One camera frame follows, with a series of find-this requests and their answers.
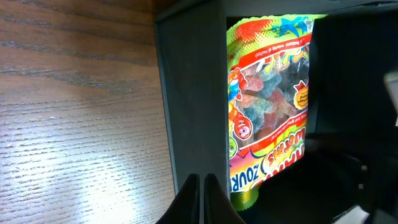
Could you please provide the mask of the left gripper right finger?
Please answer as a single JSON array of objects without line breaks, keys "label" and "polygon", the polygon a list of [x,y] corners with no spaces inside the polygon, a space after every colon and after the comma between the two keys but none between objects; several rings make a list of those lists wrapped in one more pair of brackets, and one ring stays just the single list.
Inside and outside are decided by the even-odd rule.
[{"label": "left gripper right finger", "polygon": [[204,224],[246,224],[232,206],[214,174],[205,177]]}]

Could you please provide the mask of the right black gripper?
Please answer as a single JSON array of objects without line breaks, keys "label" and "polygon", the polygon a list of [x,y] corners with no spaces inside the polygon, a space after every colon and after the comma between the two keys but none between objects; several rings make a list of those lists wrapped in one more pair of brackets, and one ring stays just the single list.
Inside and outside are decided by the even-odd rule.
[{"label": "right black gripper", "polygon": [[397,70],[397,11],[330,16],[310,45],[302,159],[265,181],[247,223],[332,223],[359,207],[397,213],[397,111],[384,77]]}]

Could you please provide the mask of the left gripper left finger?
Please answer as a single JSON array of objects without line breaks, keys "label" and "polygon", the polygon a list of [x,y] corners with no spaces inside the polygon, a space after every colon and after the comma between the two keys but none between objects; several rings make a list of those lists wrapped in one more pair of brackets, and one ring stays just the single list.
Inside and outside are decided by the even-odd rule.
[{"label": "left gripper left finger", "polygon": [[200,177],[190,174],[156,224],[199,224]]}]

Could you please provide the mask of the dark green gift box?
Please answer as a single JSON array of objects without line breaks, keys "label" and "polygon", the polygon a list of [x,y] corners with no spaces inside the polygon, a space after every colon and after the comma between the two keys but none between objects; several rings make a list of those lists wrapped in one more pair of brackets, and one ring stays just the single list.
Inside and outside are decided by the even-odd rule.
[{"label": "dark green gift box", "polygon": [[[160,15],[155,34],[175,193],[190,174],[199,175],[199,223],[204,223],[208,174],[216,175],[231,202],[227,30],[250,17],[317,14],[316,23],[330,16],[384,11],[397,11],[397,2],[187,1]],[[384,82],[397,111],[397,70],[387,73]],[[378,210],[370,215],[353,207],[332,223],[396,222],[397,213]]]}]

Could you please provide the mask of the Haribo sour worms bag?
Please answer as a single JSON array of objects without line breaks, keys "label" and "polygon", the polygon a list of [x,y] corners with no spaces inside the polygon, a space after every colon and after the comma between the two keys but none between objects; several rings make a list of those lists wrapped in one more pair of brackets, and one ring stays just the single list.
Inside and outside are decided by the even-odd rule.
[{"label": "Haribo sour worms bag", "polygon": [[227,30],[229,178],[238,211],[256,202],[265,180],[303,157],[317,19],[250,17]]}]

